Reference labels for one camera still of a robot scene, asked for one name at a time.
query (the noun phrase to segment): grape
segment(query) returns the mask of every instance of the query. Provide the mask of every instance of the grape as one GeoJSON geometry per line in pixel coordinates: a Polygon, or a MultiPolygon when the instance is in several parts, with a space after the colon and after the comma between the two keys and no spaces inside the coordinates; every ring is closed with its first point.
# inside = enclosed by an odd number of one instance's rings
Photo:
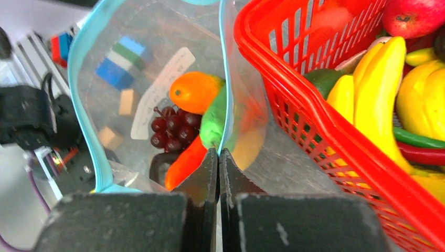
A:
{"type": "Polygon", "coordinates": [[[176,114],[175,109],[170,106],[163,108],[161,113],[167,118],[176,114]]]}
{"type": "Polygon", "coordinates": [[[182,110],[182,109],[178,109],[178,111],[176,112],[176,114],[181,117],[181,119],[184,119],[185,115],[188,114],[187,111],[182,110]]]}
{"type": "Polygon", "coordinates": [[[152,122],[152,130],[154,132],[163,132],[167,130],[167,122],[162,117],[156,117],[152,122]]]}
{"type": "Polygon", "coordinates": [[[153,134],[152,138],[150,139],[150,142],[154,147],[162,149],[166,146],[167,140],[168,137],[166,132],[156,132],[153,134]]]}
{"type": "Polygon", "coordinates": [[[169,138],[165,150],[167,152],[179,151],[182,149],[181,141],[178,138],[169,138]]]}
{"type": "Polygon", "coordinates": [[[199,127],[201,127],[201,118],[202,118],[202,116],[199,114],[187,113],[184,116],[184,121],[188,125],[198,129],[199,127]]]}
{"type": "Polygon", "coordinates": [[[192,142],[195,139],[195,129],[188,125],[182,126],[178,131],[178,138],[181,142],[192,142]]]}
{"type": "Polygon", "coordinates": [[[176,133],[182,126],[182,120],[177,115],[171,115],[167,119],[167,129],[171,133],[176,133]]]}

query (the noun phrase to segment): screw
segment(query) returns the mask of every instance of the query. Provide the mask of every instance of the screw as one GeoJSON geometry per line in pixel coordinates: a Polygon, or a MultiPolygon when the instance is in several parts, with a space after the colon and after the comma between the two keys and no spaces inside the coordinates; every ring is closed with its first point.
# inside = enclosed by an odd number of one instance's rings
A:
{"type": "Polygon", "coordinates": [[[83,170],[84,170],[86,173],[91,173],[91,169],[89,169],[88,166],[86,166],[86,165],[83,167],[83,170]]]}

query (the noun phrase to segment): plastic bag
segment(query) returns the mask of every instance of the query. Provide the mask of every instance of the plastic bag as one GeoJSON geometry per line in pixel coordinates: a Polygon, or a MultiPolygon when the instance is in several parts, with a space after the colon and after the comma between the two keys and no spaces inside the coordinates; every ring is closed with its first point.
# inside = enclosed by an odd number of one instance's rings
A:
{"type": "Polygon", "coordinates": [[[93,158],[96,192],[141,191],[131,185],[116,185],[108,159],[116,156],[121,169],[139,176],[149,174],[151,159],[162,152],[149,140],[153,107],[172,105],[167,92],[177,77],[186,71],[225,75],[218,14],[215,0],[102,0],[94,8],[70,48],[68,77],[93,158]],[[127,57],[122,53],[125,50],[115,47],[125,43],[134,45],[134,53],[140,52],[136,60],[128,60],[130,66],[121,60],[127,57]],[[110,70],[115,68],[109,66],[116,64],[106,59],[118,60],[127,71],[110,70]],[[105,61],[108,68],[99,71],[105,61]],[[119,88],[105,81],[115,81],[109,77],[116,74],[126,80],[113,83],[119,88]],[[140,97],[134,119],[118,115],[121,88],[131,88],[133,97],[140,97]]]}
{"type": "Polygon", "coordinates": [[[241,170],[257,158],[269,120],[264,87],[258,71],[240,54],[234,40],[235,2],[220,3],[220,32],[224,46],[227,92],[226,127],[222,148],[227,148],[241,170]]]}

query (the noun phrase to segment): green pepper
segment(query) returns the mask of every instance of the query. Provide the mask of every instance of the green pepper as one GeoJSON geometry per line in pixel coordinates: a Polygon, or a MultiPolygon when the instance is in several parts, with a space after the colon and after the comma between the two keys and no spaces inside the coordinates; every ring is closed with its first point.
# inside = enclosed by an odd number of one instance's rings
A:
{"type": "Polygon", "coordinates": [[[426,136],[416,135],[404,129],[393,127],[394,137],[397,141],[421,148],[445,148],[445,142],[426,136]]]}

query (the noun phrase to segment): yellow fruit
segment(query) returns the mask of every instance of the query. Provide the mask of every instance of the yellow fruit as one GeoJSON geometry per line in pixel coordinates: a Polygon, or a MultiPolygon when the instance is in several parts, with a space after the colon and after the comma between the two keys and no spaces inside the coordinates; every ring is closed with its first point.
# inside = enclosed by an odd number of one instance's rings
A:
{"type": "Polygon", "coordinates": [[[424,111],[424,95],[427,92],[425,90],[427,78],[441,68],[445,68],[443,62],[430,61],[411,70],[403,79],[396,99],[396,110],[400,122],[407,131],[434,138],[424,111]]]}
{"type": "Polygon", "coordinates": [[[360,83],[355,84],[354,125],[404,171],[413,174],[415,169],[402,156],[393,135],[394,100],[405,55],[405,40],[393,37],[369,62],[360,83]]]}
{"type": "MultiPolygon", "coordinates": [[[[341,76],[327,96],[326,101],[352,124],[354,120],[354,77],[352,75],[341,76]]],[[[328,147],[326,152],[328,155],[335,153],[331,147],[328,147]]],[[[342,159],[335,162],[339,166],[346,165],[342,159]]]]}
{"type": "Polygon", "coordinates": [[[357,90],[358,85],[362,81],[363,75],[365,74],[366,68],[368,67],[369,63],[375,58],[375,55],[382,48],[383,45],[383,43],[378,43],[377,45],[375,45],[365,54],[365,56],[363,56],[363,58],[358,63],[353,73],[355,90],[357,90]]]}
{"type": "Polygon", "coordinates": [[[434,49],[430,47],[408,53],[405,61],[406,64],[416,67],[436,59],[437,57],[434,54],[434,49]]]}
{"type": "Polygon", "coordinates": [[[425,114],[433,138],[445,141],[445,68],[427,78],[423,94],[425,114]]]}

